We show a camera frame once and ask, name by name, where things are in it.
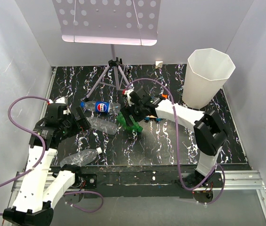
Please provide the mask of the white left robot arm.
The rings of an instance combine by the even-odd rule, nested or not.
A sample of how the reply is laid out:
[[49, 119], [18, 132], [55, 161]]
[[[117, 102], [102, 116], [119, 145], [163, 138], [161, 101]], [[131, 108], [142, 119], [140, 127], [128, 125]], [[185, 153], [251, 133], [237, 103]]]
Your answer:
[[78, 110], [78, 119], [71, 113], [66, 97], [47, 102], [45, 116], [30, 132], [29, 157], [25, 172], [19, 175], [23, 179], [19, 193], [3, 212], [3, 219], [17, 226], [49, 226], [66, 190], [78, 188], [83, 181], [81, 167], [66, 163], [45, 187], [58, 145], [89, 128], [82, 110]]

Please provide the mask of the green plastic bottle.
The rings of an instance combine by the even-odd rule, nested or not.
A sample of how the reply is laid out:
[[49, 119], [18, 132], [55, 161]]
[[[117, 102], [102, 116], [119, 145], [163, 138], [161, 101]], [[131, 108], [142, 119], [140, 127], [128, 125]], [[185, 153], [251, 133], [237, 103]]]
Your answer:
[[128, 131], [128, 132], [135, 131], [135, 132], [137, 132], [137, 133], [142, 133], [142, 131], [143, 131], [143, 127], [140, 126], [139, 123], [136, 122], [136, 121], [132, 118], [132, 116], [130, 116], [130, 119], [131, 119], [131, 121], [132, 121], [132, 123], [133, 123], [132, 126], [128, 126], [128, 125], [126, 124], [125, 118], [124, 118], [124, 116], [122, 115], [122, 113], [119, 113], [119, 114], [117, 115], [117, 117], [116, 117], [117, 122], [122, 126], [122, 128], [123, 128], [124, 130], [126, 130], [126, 131]]

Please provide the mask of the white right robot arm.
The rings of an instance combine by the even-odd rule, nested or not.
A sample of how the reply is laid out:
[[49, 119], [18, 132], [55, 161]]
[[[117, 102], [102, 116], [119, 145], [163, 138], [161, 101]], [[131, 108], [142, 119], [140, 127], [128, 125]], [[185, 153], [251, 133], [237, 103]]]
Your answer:
[[151, 97], [143, 88], [124, 90], [123, 96], [126, 101], [121, 113], [127, 126], [132, 127], [134, 122], [147, 116], [155, 116], [173, 121], [194, 133], [200, 150], [199, 161], [194, 173], [181, 177], [180, 181], [189, 189], [208, 186], [213, 181], [218, 156], [228, 137], [218, 113], [192, 110], [172, 103], [163, 95]]

